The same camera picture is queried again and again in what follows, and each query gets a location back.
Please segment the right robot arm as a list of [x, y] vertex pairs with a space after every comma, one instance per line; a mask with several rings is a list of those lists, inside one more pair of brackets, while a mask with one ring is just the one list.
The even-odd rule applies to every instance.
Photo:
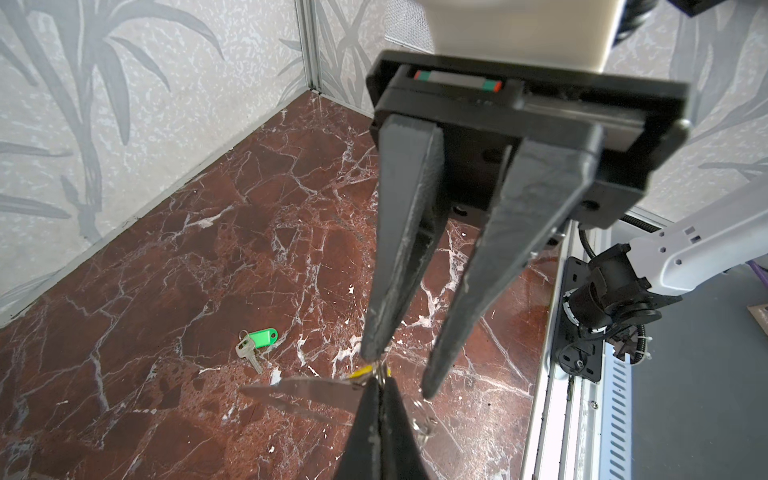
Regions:
[[[386, 50], [366, 84], [379, 152], [377, 240], [361, 356], [384, 354], [450, 217], [479, 228], [425, 368], [434, 397], [476, 322], [567, 223], [610, 227], [687, 141], [687, 84]], [[566, 298], [557, 350], [624, 341], [711, 277], [767, 251], [767, 181], [609, 248]]]

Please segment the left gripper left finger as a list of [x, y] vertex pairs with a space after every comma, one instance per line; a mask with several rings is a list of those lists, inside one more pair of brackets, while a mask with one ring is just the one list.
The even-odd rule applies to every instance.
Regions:
[[376, 379], [369, 380], [365, 384], [334, 479], [381, 478], [380, 396], [379, 382]]

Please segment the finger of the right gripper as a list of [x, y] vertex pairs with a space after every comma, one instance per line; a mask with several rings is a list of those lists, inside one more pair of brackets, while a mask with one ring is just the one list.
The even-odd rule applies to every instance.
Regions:
[[393, 114], [378, 140], [376, 258], [360, 350], [367, 362], [392, 340], [446, 227], [442, 129]]
[[572, 146], [521, 142], [430, 354], [421, 382], [425, 399], [439, 392], [475, 323], [580, 202], [594, 181], [601, 151], [599, 136], [586, 136]]

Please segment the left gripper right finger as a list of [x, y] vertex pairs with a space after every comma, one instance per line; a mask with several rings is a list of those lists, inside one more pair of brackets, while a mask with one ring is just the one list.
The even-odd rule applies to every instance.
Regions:
[[381, 387], [379, 434], [382, 479], [426, 480], [429, 478], [398, 384], [393, 377], [385, 380]]

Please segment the grey metal carabiner plate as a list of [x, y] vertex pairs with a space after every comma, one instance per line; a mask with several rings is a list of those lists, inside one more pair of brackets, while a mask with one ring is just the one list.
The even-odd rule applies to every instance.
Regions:
[[319, 411], [304, 408], [282, 397], [278, 398], [278, 395], [320, 403], [354, 414], [363, 391], [364, 386], [359, 383], [319, 377], [291, 377], [282, 379], [274, 385], [250, 384], [238, 388], [240, 394], [259, 403], [330, 425], [345, 425], [345, 422], [337, 421]]

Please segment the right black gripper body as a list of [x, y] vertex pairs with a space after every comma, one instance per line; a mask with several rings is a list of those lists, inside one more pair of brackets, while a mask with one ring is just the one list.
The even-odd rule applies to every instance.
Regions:
[[378, 133], [403, 115], [443, 130], [452, 216], [484, 224], [502, 164], [525, 140], [600, 155], [571, 218], [606, 228], [634, 207], [652, 174], [688, 140], [686, 83], [385, 50], [366, 78]]

